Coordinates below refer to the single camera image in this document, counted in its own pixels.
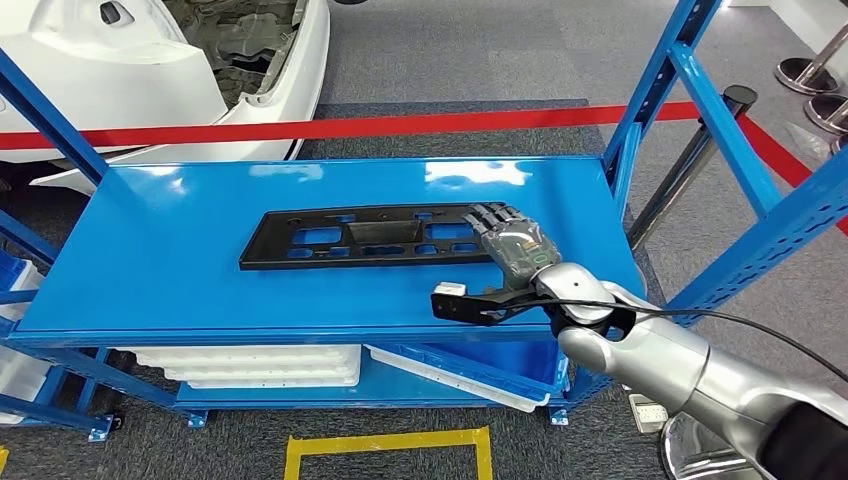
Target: robotic arm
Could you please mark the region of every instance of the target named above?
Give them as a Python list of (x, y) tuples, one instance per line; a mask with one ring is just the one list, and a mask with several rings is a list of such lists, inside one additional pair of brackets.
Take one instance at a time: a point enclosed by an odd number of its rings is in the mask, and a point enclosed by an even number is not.
[(437, 317), (491, 326), (542, 304), (571, 360), (688, 413), (766, 478), (848, 478), (848, 400), (715, 348), (662, 316), (628, 310), (658, 309), (562, 263), (539, 226), (510, 207), (476, 205), (466, 220), (504, 271), (505, 286), (471, 296), (461, 285), (440, 284), (431, 297)]

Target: red rope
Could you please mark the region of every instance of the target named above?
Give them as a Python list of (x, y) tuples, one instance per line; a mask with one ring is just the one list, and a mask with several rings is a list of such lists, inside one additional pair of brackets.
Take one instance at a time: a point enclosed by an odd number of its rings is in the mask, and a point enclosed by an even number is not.
[[(121, 128), (82, 132), (95, 147), (219, 143), (284, 139), (383, 137), (428, 133), (484, 132), (528, 128), (578, 127), (614, 124), (627, 107), (554, 108), (477, 113), (443, 113), (397, 117), (332, 118), (306, 122), (258, 123), (249, 125), (206, 125), (186, 127)], [(691, 102), (663, 105), (657, 120), (698, 118)], [(0, 150), (53, 148), (39, 132), (0, 133)]]
[[(786, 150), (781, 144), (777, 143), (777, 140), (772, 138), (762, 127), (748, 118), (747, 115), (740, 116), (738, 123), (739, 128), (748, 137), (748, 141), (751, 142), (751, 146), (754, 147), (757, 155), (763, 159), (766, 165), (774, 170), (774, 173), (778, 174), (780, 178), (784, 179), (793, 188), (800, 185), (807, 177), (813, 174), (806, 165), (789, 153), (789, 150)], [(842, 230), (842, 233), (848, 236), (848, 217), (843, 218), (836, 226)]]

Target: black metal pole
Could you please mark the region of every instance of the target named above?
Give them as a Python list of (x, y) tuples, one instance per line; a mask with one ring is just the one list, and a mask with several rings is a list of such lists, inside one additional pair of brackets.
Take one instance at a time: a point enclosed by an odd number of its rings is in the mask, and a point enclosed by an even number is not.
[[(751, 105), (757, 101), (757, 92), (742, 85), (731, 85), (724, 90), (722, 98), (730, 113), (734, 117), (738, 117), (747, 112)], [(668, 209), (689, 188), (692, 180), (703, 170), (716, 150), (715, 140), (702, 122), (701, 128), (689, 140), (686, 148), (683, 149), (683, 152), (674, 162), (671, 170), (666, 174), (659, 188), (651, 196), (648, 204), (627, 233), (627, 240), (630, 242), (632, 250), (636, 250), (645, 244), (645, 241), (665, 217)]]

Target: robot finger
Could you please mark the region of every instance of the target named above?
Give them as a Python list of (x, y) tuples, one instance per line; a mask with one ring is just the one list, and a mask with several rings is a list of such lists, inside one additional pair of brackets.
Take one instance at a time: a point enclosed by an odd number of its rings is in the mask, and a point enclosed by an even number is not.
[(510, 220), (524, 220), (524, 215), (513, 207), (499, 204), (491, 204), (489, 207), (495, 212), (495, 216), (503, 222)]
[(475, 217), (471, 213), (463, 215), (462, 218), (465, 219), (465, 221), (471, 225), (471, 228), (474, 229), (474, 231), (478, 235), (483, 235), (484, 233), (489, 231), (489, 227), (487, 227), (485, 223), (478, 220), (477, 217)]
[(489, 207), (479, 203), (471, 206), (471, 215), (476, 216), (488, 229), (495, 228), (497, 224), (501, 223)]

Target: white car body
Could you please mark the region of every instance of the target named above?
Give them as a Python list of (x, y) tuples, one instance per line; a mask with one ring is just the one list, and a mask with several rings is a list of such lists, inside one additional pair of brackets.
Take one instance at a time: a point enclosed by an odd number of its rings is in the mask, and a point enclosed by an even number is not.
[[(123, 14), (115, 23), (104, 23), (104, 3)], [(326, 0), (299, 0), (296, 8), (302, 17), (282, 70), (267, 89), (242, 92), (229, 110), (204, 51), (187, 43), (162, 0), (7, 2), (0, 46), (81, 130), (303, 121), (312, 118), (318, 103), (330, 17)], [(0, 98), (0, 131), (34, 128)], [(288, 160), (301, 144), (279, 140), (98, 151), (113, 152), (106, 158), (110, 164)], [(14, 163), (58, 158), (61, 154), (49, 149), (0, 151), (0, 160)], [(32, 184), (88, 195), (94, 191), (78, 170)]]

